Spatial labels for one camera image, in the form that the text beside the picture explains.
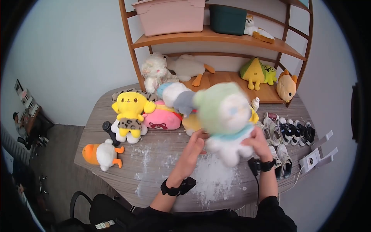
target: dark green storage box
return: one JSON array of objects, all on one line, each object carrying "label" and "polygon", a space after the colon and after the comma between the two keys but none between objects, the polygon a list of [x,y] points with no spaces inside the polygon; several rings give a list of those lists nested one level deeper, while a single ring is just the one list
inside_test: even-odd
[{"label": "dark green storage box", "polygon": [[243,35],[246,13],[240,8],[210,5],[210,28],[221,34]]}]

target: plush eye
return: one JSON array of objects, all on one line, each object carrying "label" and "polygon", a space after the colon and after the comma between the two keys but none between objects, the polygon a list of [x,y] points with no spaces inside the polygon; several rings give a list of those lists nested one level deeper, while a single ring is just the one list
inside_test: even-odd
[{"label": "plush eye", "polygon": [[234,114],[236,114],[237,113],[237,108],[236,107],[233,107],[233,108],[231,108],[231,109],[229,109],[229,114],[230,115],[234,115]]}]

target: pink plush toy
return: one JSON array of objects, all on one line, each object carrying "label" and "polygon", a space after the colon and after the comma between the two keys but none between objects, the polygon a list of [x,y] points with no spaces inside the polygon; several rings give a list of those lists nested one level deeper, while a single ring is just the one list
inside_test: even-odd
[{"label": "pink plush toy", "polygon": [[156,109],[150,114],[143,114],[144,125],[148,128],[160,130],[175,130],[180,127],[182,120],[181,114],[175,112],[174,108],[169,108],[163,100],[156,101]]}]

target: black shirt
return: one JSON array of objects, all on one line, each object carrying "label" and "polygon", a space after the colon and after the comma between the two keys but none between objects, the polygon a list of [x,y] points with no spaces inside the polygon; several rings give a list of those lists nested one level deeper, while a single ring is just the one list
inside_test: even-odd
[{"label": "black shirt", "polygon": [[277,197],[262,200],[255,218],[238,216],[234,211],[171,214],[147,207],[130,225],[129,231],[296,231],[294,221],[278,205]]}]

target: gray floor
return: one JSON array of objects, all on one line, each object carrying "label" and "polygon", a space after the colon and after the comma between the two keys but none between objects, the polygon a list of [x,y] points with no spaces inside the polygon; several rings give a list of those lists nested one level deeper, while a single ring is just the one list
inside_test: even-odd
[{"label": "gray floor", "polygon": [[[100,177],[73,163],[83,129],[84,127],[78,126],[55,125],[48,132],[48,146],[39,148],[38,156],[30,159],[29,166],[36,176],[41,173],[47,176],[44,186],[49,194],[44,194],[44,198],[57,222],[69,218],[71,197],[76,191],[86,193],[91,199],[99,193],[110,197],[117,194]],[[89,210],[89,203],[79,197],[75,217],[89,223]]]}]

